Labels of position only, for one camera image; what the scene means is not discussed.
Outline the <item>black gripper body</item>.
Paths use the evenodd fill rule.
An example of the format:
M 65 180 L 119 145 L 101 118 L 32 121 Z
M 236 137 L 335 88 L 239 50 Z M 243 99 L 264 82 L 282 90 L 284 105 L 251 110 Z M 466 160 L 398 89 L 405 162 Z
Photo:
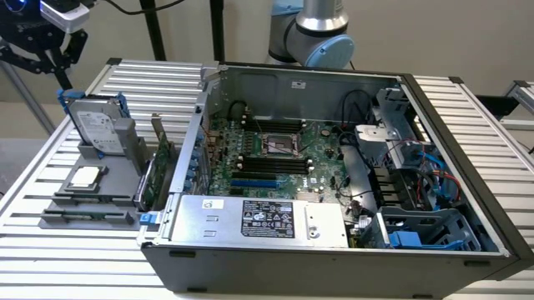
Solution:
M 37 53 L 59 48 L 65 33 L 41 16 L 40 1 L 1 1 L 1 39 Z

